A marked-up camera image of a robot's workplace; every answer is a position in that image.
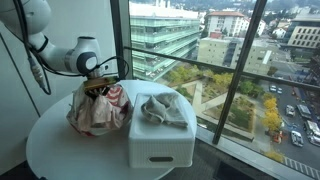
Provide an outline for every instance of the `grass lawn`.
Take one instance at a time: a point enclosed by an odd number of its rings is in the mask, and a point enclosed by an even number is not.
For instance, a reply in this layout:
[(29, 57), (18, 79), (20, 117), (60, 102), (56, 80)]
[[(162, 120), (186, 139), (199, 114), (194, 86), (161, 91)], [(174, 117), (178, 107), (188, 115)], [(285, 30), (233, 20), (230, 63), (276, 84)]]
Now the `grass lawn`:
[[(203, 113), (214, 119), (219, 119), (222, 107), (223, 104), (220, 104), (219, 106), (210, 108)], [(255, 115), (253, 108), (254, 105), (244, 97), (236, 98), (231, 105), (227, 123), (244, 131), (251, 132), (253, 117)]]

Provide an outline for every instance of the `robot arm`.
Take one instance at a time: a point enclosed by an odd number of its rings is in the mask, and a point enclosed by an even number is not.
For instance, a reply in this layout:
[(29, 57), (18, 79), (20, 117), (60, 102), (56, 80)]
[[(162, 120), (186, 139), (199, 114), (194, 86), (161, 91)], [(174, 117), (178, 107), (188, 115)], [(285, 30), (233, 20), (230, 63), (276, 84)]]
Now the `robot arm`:
[[(60, 48), (53, 45), (42, 33), (47, 26), (51, 9), (45, 0), (20, 0), (28, 30), (28, 44), (32, 53), (44, 60), (44, 65), (53, 71), (64, 71), (86, 74), (88, 78), (101, 76), (100, 68), (94, 70), (99, 63), (100, 48), (93, 37), (79, 37), (73, 49)], [(23, 39), (21, 24), (14, 0), (0, 1), (0, 21), (20, 40)]]

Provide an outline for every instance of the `office building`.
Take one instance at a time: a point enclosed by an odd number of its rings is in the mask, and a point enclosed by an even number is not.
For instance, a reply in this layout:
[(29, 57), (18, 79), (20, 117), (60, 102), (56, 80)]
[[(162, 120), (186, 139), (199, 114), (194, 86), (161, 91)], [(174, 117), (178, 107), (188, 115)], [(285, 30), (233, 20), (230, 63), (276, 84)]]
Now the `office building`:
[(320, 46), (320, 15), (307, 14), (293, 19), (283, 43), (283, 48), (301, 48), (310, 52)]
[[(197, 12), (156, 6), (130, 4), (132, 47), (175, 57), (188, 57), (199, 38)], [(178, 62), (141, 52), (132, 52), (135, 78), (156, 81)]]
[[(235, 68), (242, 45), (242, 38), (201, 39), (198, 61)], [(244, 71), (267, 75), (273, 55), (272, 47), (269, 47), (266, 42), (254, 41)]]
[(209, 14), (208, 32), (223, 32), (227, 30), (227, 36), (238, 36), (244, 15), (236, 11), (214, 11)]

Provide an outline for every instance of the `towel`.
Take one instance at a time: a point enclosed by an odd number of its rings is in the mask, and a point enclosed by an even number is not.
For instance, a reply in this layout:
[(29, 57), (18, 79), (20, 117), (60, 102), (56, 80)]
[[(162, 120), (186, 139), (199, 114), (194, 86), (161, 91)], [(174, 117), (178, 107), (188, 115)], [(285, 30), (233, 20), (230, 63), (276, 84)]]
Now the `towel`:
[(142, 114), (153, 123), (161, 124), (165, 122), (169, 125), (187, 127), (188, 122), (182, 116), (176, 104), (178, 97), (177, 93), (152, 95), (141, 106)]

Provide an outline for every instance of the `floor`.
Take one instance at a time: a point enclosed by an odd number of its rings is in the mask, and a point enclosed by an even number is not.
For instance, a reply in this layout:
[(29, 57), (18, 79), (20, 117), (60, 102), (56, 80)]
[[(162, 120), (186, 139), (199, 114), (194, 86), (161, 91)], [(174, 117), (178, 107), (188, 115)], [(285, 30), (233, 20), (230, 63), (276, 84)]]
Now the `floor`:
[[(0, 180), (37, 180), (29, 170), (27, 162), (20, 164), (0, 176)], [(175, 168), (161, 180), (273, 180), (273, 177), (251, 167), (208, 144), (197, 140), (193, 165), (188, 168)]]

